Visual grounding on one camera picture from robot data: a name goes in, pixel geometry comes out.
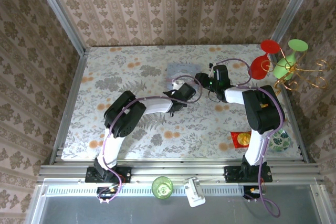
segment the purple cable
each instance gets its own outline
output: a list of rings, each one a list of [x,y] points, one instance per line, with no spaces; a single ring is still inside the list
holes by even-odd
[[[109,135],[107,136],[107,138],[109,138],[109,137],[111,136],[111,134],[112,134],[112,129],[113,129],[115,123],[116,123],[117,120],[121,117],[121,115],[125,112],[125,110],[127,110],[130,106],[132,106],[134,103],[136,103],[136,102],[138,102],[138,101],[143,101],[143,100],[147,100],[147,99],[167,99],[167,100],[172,100],[172,101],[178,101],[178,102],[180,102],[180,103],[185,103],[185,104],[191,104],[191,103],[195,103],[195,102],[197,102],[197,101],[201,98],[201,96],[202,96],[202,85],[201,85],[201,83],[200,83],[196,78],[194,78],[194,77],[192,77],[192,76],[188,76],[188,75],[179,76],[179,77],[175,78],[174,80],[180,79],[180,78],[182,78],[182,77],[190,77],[190,78],[193,78],[194,81],[196,81],[197,84],[199,85],[199,87],[200,87],[200,91],[199,91],[200,93],[199,93],[199,94],[200,94],[200,95],[199,95],[199,97],[198,97],[195,101],[192,101],[192,102],[185,102],[185,101],[181,101],[181,100],[178,100],[178,99],[175,99],[175,98],[162,97],[162,96],[158,96],[158,95],[157,95],[157,96],[152,96],[152,97],[142,97],[142,98],[137,98],[137,99],[131,101],[129,104],[127,104],[127,105],[126,105],[126,106],[119,112],[119,114],[115,117],[115,119],[113,120],[113,122],[112,122],[111,125],[110,125],[110,133],[109,133]],[[103,162],[104,162],[105,166],[107,167],[107,169],[108,169],[110,172],[112,172],[112,173],[118,178],[118,181],[119,181],[118,190],[117,190],[117,192],[115,193],[115,195],[113,195],[110,199],[107,199],[107,200],[106,200],[106,201],[110,202],[110,201],[112,201],[112,200],[117,196],[117,194],[120,192],[120,190],[121,190],[121,186],[122,186],[122,181],[121,181],[121,178],[120,178],[119,174],[116,173],[114,170],[110,169],[110,168],[108,167],[106,161],[105,161],[104,154],[105,154],[105,145],[106,145],[106,139],[107,139],[107,138],[105,138],[105,140],[104,140],[104,142],[103,142],[103,146],[102,146],[102,156],[103,156],[102,159],[103,159]]]
[[[244,64],[247,66],[248,73],[251,72],[250,66],[249,66],[245,61],[243,61],[243,60],[241,60],[241,59],[238,59],[238,58],[230,58],[230,59],[222,60],[222,61],[217,62],[216,65],[221,64],[221,63],[224,63],[224,62],[227,62],[227,61],[230,61],[230,60],[238,60],[238,61],[241,61],[242,63],[244,63]],[[249,79],[248,79],[246,82],[240,83],[240,84],[238,84],[238,85],[240,86],[240,85],[245,85],[245,84],[249,83],[250,80],[251,80],[251,75],[249,74],[249,76],[250,76],[250,77],[249,77]]]
[[[264,93],[265,95],[267,95],[271,100],[272,100],[272,102],[274,103],[274,105],[275,105],[275,107],[277,108],[277,110],[278,110],[278,113],[279,113],[279,116],[280,116],[280,124],[279,124],[279,126],[275,129],[275,130],[273,130],[273,131],[271,131],[271,132],[269,132],[267,135],[266,135],[266,139],[265,139],[265,141],[266,141],[266,144],[264,145],[264,148],[262,149],[262,151],[261,151],[261,160],[260,160],[260,164],[259,164],[259,171],[258,171],[258,187],[259,187],[259,193],[260,193],[260,200],[261,200],[261,202],[263,203],[263,205],[264,205],[264,207],[265,207],[265,209],[273,216],[273,217],[276,217],[276,218],[279,218],[280,217],[280,215],[281,215],[281,212],[280,212],[280,208],[278,207],[278,205],[275,203],[275,202],[273,202],[272,200],[270,200],[270,199],[264,199],[264,197],[263,197],[263,191],[262,191],[262,188],[261,188],[261,168],[262,168],[262,164],[263,164],[263,160],[264,160],[264,156],[265,156],[265,153],[266,153],[266,149],[267,149],[267,147],[268,147],[268,141],[269,141],[269,139],[270,139],[270,137],[274,134],[274,133],[276,133],[277,131],[279,131],[281,128],[282,128],[282,126],[283,126],[283,117],[281,116],[282,115],[282,111],[281,111],[281,108],[280,108],[280,105],[277,103],[277,101],[275,100],[275,98],[268,92],[268,91],[266,91],[265,89],[262,89],[262,88],[258,88],[258,87],[238,87],[238,88],[242,88],[242,89],[257,89],[257,90],[259,90],[259,91],[261,91],[262,93]],[[269,210],[269,208],[266,206],[266,203],[265,202],[269,202],[269,203],[271,203],[272,205],[274,205],[277,209],[278,209],[278,214],[277,215],[275,215],[275,214],[273,214],[272,212],[271,212],[271,210]]]

